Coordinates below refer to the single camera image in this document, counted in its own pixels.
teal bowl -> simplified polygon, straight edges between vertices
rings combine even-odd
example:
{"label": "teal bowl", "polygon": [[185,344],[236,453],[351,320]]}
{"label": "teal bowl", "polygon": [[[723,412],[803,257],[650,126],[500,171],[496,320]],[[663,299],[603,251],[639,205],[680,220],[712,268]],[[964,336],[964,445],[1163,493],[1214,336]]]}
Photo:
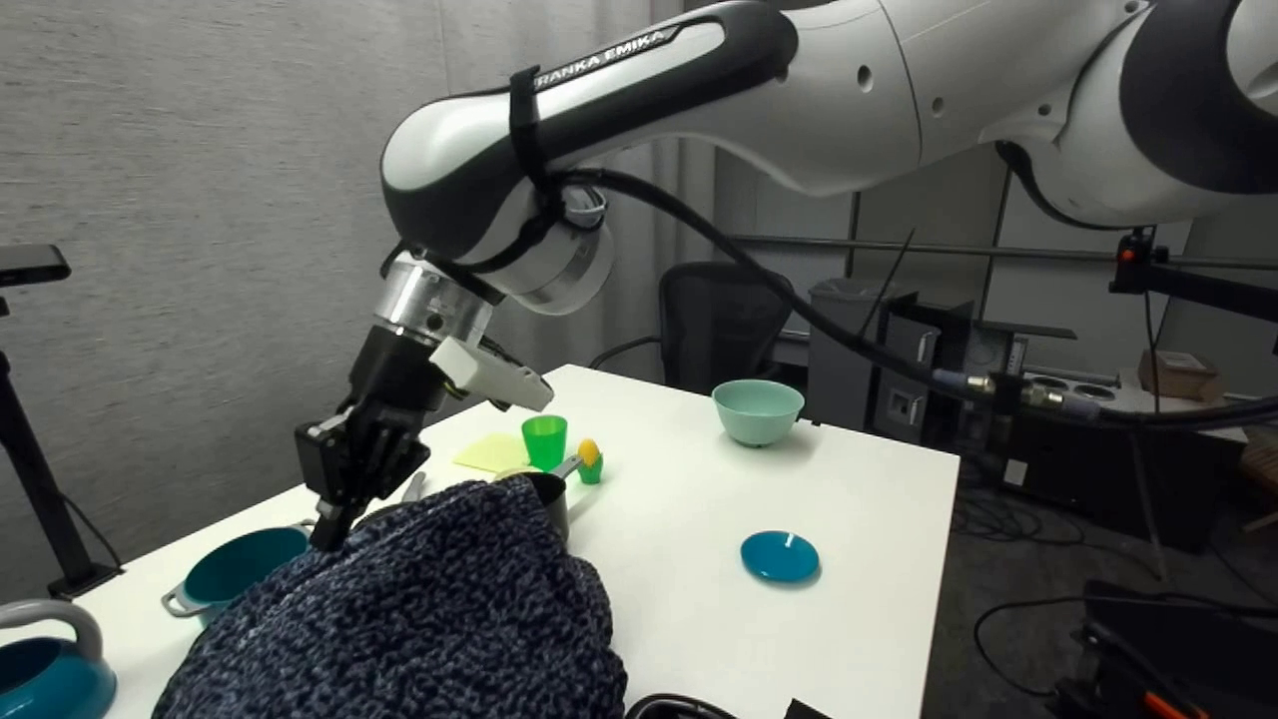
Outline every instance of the teal bowl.
{"label": "teal bowl", "polygon": [[733,445],[768,448],[792,435],[803,396],[773,380],[732,380],[716,393],[720,424]]}
{"label": "teal bowl", "polygon": [[64,638],[23,638],[0,652],[4,719],[102,719],[116,676]]}
{"label": "teal bowl", "polygon": [[283,564],[307,552],[307,530],[301,529],[267,529],[240,537],[232,544],[221,544],[206,552],[181,588],[173,588],[161,604],[177,618],[201,617],[206,628],[214,617],[224,617],[228,604],[248,594],[254,582],[277,576]]}

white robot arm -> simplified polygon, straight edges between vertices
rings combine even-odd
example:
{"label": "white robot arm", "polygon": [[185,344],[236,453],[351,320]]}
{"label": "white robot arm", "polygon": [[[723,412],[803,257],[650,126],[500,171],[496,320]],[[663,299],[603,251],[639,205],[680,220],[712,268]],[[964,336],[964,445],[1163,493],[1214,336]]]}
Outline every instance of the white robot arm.
{"label": "white robot arm", "polygon": [[998,144],[1064,220],[1185,220],[1278,194],[1273,32],[1271,0],[733,0],[410,112],[382,152],[381,323],[342,416],[301,432],[314,544],[429,454],[447,383],[552,399],[478,340],[500,299],[564,317],[612,273],[603,194],[560,171],[692,135],[824,198]]}

black stand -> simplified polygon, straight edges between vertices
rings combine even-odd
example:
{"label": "black stand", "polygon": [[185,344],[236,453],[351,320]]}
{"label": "black stand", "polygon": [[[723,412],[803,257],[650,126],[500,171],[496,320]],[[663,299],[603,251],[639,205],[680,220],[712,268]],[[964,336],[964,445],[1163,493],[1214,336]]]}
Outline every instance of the black stand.
{"label": "black stand", "polygon": [[1142,236],[1127,236],[1119,243],[1119,268],[1114,268],[1110,292],[1129,292],[1129,296],[1163,292],[1174,299],[1278,323],[1278,292],[1170,268],[1167,248],[1154,248]]}
{"label": "black stand", "polygon": [[[0,248],[0,287],[53,283],[53,279],[66,279],[66,277],[73,277],[73,268],[57,243]],[[0,445],[11,460],[20,488],[33,498],[33,512],[48,537],[48,546],[64,570],[58,581],[48,582],[48,594],[73,600],[73,594],[84,594],[94,582],[118,576],[118,568],[100,568],[89,560],[84,541],[66,516],[66,498],[45,465],[45,453],[35,445],[27,412],[9,383],[9,356],[4,351],[0,351]]]}
{"label": "black stand", "polygon": [[35,445],[35,432],[27,424],[23,404],[16,399],[9,383],[9,356],[0,351],[0,445],[11,460],[16,481],[23,484],[33,512],[48,537],[48,546],[58,564],[58,581],[48,582],[48,594],[84,594],[94,582],[113,581],[113,568],[100,568],[89,560],[84,541],[66,516],[64,493],[57,488],[45,453]]}

dark blue towel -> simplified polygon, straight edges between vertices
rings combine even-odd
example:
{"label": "dark blue towel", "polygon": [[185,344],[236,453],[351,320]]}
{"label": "dark blue towel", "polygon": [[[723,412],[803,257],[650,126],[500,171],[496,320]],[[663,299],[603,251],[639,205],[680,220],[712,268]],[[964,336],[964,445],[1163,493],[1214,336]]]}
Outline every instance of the dark blue towel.
{"label": "dark blue towel", "polygon": [[465,484],[361,522],[228,609],[156,717],[622,717],[592,564],[527,484]]}

blue plate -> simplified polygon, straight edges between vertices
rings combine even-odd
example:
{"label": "blue plate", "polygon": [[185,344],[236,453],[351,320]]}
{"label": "blue plate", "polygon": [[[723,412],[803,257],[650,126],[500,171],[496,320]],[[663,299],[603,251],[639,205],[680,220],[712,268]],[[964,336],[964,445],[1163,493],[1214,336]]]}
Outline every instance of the blue plate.
{"label": "blue plate", "polygon": [[757,530],[744,544],[744,564],[764,582],[812,582],[824,570],[817,552],[793,530]]}

